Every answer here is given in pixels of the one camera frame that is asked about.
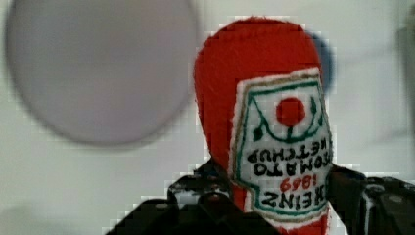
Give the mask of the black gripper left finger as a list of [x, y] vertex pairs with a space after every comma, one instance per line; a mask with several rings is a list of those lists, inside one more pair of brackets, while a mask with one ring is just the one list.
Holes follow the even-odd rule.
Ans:
[[141, 203], [106, 235], [280, 235], [234, 202], [225, 171], [209, 160], [168, 187], [165, 199]]

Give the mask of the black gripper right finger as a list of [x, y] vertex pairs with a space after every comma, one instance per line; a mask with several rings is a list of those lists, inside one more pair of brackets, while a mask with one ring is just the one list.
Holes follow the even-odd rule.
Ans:
[[348, 235], [415, 235], [415, 186], [334, 165], [328, 199]]

